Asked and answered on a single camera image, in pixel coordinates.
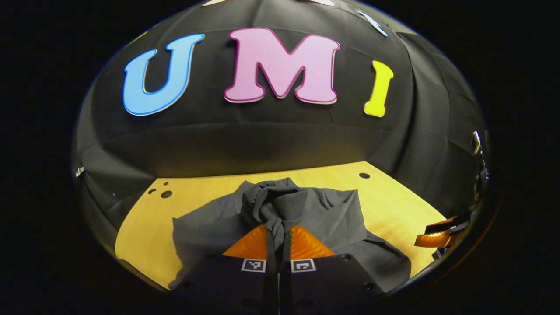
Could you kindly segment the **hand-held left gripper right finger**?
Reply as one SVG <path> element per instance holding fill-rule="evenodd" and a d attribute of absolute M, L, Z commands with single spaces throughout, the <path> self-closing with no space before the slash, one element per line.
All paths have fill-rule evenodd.
<path fill-rule="evenodd" d="M 286 234 L 280 272 L 282 315 L 346 315 L 382 295 L 354 256 L 336 255 L 299 225 Z"/>

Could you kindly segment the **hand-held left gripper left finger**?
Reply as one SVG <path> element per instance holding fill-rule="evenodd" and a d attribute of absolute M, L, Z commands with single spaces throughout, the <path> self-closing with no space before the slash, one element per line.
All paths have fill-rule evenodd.
<path fill-rule="evenodd" d="M 259 225 L 221 255 L 204 259 L 176 291 L 205 315 L 277 315 L 279 277 L 272 234 Z"/>

